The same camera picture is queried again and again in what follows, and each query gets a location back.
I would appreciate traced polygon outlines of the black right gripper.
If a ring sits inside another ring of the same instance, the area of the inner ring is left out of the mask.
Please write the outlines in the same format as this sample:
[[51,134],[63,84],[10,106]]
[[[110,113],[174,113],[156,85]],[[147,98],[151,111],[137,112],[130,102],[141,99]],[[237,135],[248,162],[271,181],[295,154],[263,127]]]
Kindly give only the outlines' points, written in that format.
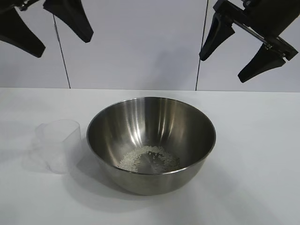
[[251,33],[263,44],[252,60],[239,72],[244,83],[255,76],[281,67],[298,51],[280,37],[280,34],[300,15],[298,0],[244,0],[243,9],[228,0],[218,0],[213,9],[211,27],[201,48],[201,61],[212,53],[235,31],[236,24]]

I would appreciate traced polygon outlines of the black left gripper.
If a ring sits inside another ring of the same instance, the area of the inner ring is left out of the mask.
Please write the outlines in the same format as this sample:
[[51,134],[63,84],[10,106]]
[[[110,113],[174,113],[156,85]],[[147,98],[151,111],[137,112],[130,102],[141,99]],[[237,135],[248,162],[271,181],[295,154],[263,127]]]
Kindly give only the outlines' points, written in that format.
[[[14,7],[27,9],[29,0],[0,0],[0,40],[40,58],[45,45],[28,28]],[[94,31],[81,0],[46,0],[43,8],[61,19],[83,42],[91,41]]]

